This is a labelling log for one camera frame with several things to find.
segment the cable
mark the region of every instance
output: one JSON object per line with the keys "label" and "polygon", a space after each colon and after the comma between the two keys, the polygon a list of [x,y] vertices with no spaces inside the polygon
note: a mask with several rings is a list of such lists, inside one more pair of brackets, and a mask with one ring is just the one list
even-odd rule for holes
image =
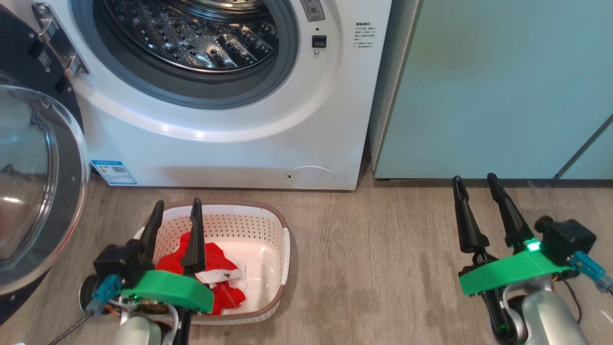
{"label": "cable", "polygon": [[60,341],[62,341],[65,337],[67,337],[69,334],[71,334],[74,330],[76,330],[79,326],[81,326],[82,323],[87,321],[87,319],[89,319],[92,316],[94,316],[94,312],[93,311],[90,311],[87,314],[85,314],[85,316],[83,316],[83,318],[81,320],[79,320],[71,328],[68,328],[59,337],[55,338],[52,342],[49,343],[49,345],[56,345],[56,344],[58,344]]}
{"label": "cable", "polygon": [[108,311],[109,314],[113,314],[115,316],[120,316],[119,312],[116,311],[115,309],[111,308],[108,304],[106,306],[104,306],[104,310]]}
{"label": "cable", "polygon": [[571,297],[573,298],[573,301],[577,305],[577,324],[581,324],[581,320],[583,319],[583,311],[581,310],[581,305],[579,304],[577,295],[574,293],[574,290],[571,287],[571,284],[569,284],[569,282],[567,282],[566,279],[564,279],[564,277],[560,276],[560,280],[562,281],[562,283],[564,283],[564,285],[566,285],[566,287],[568,288],[568,292],[571,293]]}
{"label": "cable", "polygon": [[115,300],[109,300],[109,303],[114,305],[114,306],[118,306],[120,308],[123,308],[123,311],[127,311],[127,312],[133,312],[136,310],[136,308],[138,308],[139,306],[137,306],[135,303],[121,303],[121,302],[117,302]]}
{"label": "cable", "polygon": [[177,335],[177,329],[179,328],[179,313],[177,312],[177,309],[171,304],[168,304],[168,308],[172,313],[173,324],[171,331],[166,333],[166,336],[164,337],[163,345],[172,345],[172,343],[175,341],[175,336]]}

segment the cabinet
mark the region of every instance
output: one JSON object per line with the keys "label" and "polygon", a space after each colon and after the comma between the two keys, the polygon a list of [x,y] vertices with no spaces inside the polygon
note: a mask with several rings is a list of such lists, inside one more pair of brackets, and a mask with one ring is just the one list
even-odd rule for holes
{"label": "cabinet", "polygon": [[607,121],[604,131],[572,163],[562,179],[613,179],[613,126]]}
{"label": "cabinet", "polygon": [[553,178],[613,112],[611,13],[608,0],[394,1],[375,177]]}

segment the robotic arm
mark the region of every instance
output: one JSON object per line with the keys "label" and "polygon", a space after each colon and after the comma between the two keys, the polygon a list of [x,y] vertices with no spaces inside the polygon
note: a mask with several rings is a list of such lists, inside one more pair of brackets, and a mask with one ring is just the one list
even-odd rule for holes
{"label": "robotic arm", "polygon": [[[83,282],[80,302],[85,317],[50,343],[55,345],[91,316],[119,309],[121,325],[113,345],[187,345],[191,317],[211,312],[213,292],[194,278],[205,270],[202,203],[195,199],[190,220],[191,234],[181,259],[183,275],[156,271],[153,255],[162,225],[164,202],[158,201],[140,239],[123,246],[109,245],[94,261],[96,275]],[[172,314],[167,317],[160,314]],[[170,319],[165,329],[158,321]]]}
{"label": "robotic arm", "polygon": [[[545,216],[535,224],[536,231],[543,234],[538,241],[496,175],[489,174],[487,181],[513,255],[498,259],[487,253],[489,239],[479,230],[466,187],[456,176],[453,188],[460,250],[473,254],[473,264],[459,272],[464,294],[483,299],[498,344],[588,344],[572,312],[552,291],[552,278],[585,273],[601,292],[613,294],[611,278],[586,254],[596,236],[575,220],[554,222]],[[509,297],[518,290],[524,294]]]}

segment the blue connector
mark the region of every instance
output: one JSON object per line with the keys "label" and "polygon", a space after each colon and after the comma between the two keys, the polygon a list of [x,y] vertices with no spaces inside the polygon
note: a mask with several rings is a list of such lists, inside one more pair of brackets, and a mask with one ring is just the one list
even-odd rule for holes
{"label": "blue connector", "polygon": [[569,265],[593,280],[600,292],[613,292],[613,279],[607,276],[604,268],[587,256],[586,253],[576,252],[571,257]]}
{"label": "blue connector", "polygon": [[115,274],[111,274],[104,279],[102,284],[94,292],[93,299],[85,307],[86,313],[94,313],[94,316],[102,315],[104,306],[107,305],[109,300],[121,290],[121,279]]}

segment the red clothing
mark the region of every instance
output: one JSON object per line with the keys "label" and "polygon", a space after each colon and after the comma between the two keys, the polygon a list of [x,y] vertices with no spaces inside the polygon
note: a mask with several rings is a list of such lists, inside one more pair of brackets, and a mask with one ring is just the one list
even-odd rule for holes
{"label": "red clothing", "polygon": [[[181,266],[181,258],[187,251],[189,242],[189,233],[181,235],[179,249],[172,254],[168,254],[161,258],[156,265],[156,269],[161,271],[168,271],[177,274],[183,274],[183,267]],[[226,258],[224,251],[221,250],[215,243],[205,243],[205,263],[207,267],[205,272],[209,271],[233,271],[238,269],[234,263]],[[215,286],[211,288],[215,296],[213,304],[213,315],[220,315],[223,309],[235,309],[240,307],[240,304],[246,300],[245,294],[240,290],[230,286],[230,283],[226,281],[211,282]]]}

